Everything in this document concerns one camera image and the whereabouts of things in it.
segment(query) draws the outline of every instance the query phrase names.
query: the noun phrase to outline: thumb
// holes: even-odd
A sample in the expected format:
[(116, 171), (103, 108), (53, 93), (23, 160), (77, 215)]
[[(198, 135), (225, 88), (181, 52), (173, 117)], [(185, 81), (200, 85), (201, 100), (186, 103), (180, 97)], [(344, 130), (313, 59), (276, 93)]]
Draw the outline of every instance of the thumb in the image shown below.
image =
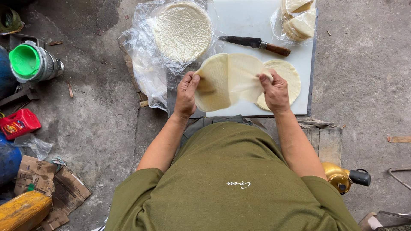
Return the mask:
[(194, 94), (194, 92), (197, 89), (197, 86), (199, 85), (199, 82), (200, 82), (200, 76), (197, 74), (194, 75), (187, 87), (186, 92), (188, 92), (189, 94)]
[(265, 74), (260, 74), (260, 83), (264, 88), (264, 91), (267, 91), (270, 89), (270, 87), (272, 87), (270, 80), (267, 78), (267, 76)]

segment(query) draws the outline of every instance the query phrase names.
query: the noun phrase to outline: blue barrel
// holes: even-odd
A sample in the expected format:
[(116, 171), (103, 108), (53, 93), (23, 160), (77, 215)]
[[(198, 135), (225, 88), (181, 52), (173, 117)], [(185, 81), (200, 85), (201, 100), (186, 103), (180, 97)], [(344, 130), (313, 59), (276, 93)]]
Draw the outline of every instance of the blue barrel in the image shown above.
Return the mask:
[(0, 46), (0, 100), (14, 94), (17, 79), (14, 77), (9, 60), (9, 53)]
[(16, 177), (20, 166), (22, 158), (20, 149), (13, 147), (12, 143), (0, 132), (0, 186)]

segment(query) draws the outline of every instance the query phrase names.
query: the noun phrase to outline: gray pants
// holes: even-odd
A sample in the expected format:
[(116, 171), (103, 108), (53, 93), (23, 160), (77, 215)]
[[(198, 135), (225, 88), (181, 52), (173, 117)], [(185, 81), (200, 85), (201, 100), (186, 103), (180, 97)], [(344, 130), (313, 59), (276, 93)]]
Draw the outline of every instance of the gray pants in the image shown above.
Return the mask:
[(250, 125), (257, 127), (267, 133), (270, 137), (271, 135), (268, 133), (268, 130), (260, 123), (257, 118), (243, 118), (242, 115), (236, 116), (214, 116), (214, 117), (207, 117), (207, 118), (199, 118), (195, 119), (192, 122), (189, 122), (185, 127), (184, 133), (181, 137), (180, 148), (184, 145), (184, 143), (192, 136), (196, 131), (202, 129), (203, 127), (218, 123), (218, 122), (237, 122), (240, 124)]

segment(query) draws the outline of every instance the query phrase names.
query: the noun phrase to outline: olive green t-shirt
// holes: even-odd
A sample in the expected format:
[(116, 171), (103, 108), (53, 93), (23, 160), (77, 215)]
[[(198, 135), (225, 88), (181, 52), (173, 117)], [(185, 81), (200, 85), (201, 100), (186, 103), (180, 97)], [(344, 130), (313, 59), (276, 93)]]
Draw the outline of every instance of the olive green t-shirt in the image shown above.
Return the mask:
[(298, 177), (260, 129), (219, 122), (197, 131), (164, 174), (133, 173), (114, 191), (107, 231), (360, 231), (326, 180)]

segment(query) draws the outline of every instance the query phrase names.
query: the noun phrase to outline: concrete floor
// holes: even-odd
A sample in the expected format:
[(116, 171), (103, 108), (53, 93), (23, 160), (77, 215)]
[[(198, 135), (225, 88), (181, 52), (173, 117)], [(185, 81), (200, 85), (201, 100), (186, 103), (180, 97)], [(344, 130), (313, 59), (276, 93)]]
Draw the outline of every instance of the concrete floor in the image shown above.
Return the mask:
[[(139, 109), (116, 41), (131, 26), (137, 2), (38, 0), (18, 10), (26, 23), (22, 34), (46, 43), (64, 41), (48, 48), (62, 59), (63, 76), (34, 85), (42, 98), (28, 108), (43, 126), (35, 133), (53, 143), (47, 160), (62, 157), (94, 190), (58, 230), (86, 231), (103, 223), (114, 188), (133, 172), (167, 120), (164, 111)], [(411, 2), (329, 0), (316, 6), (312, 115), (346, 125), (343, 167), (372, 175), (370, 187), (354, 185), (344, 195), (346, 205), (357, 221), (371, 211), (409, 212), (410, 191), (386, 171), (411, 166), (411, 144), (389, 143), (386, 137), (410, 135)], [(7, 39), (0, 39), (6, 48)], [(66, 79), (77, 89), (74, 98)], [(276, 136), (273, 119), (262, 123)], [(410, 183), (409, 173), (398, 175)], [(384, 225), (403, 222), (387, 215), (379, 219)]]

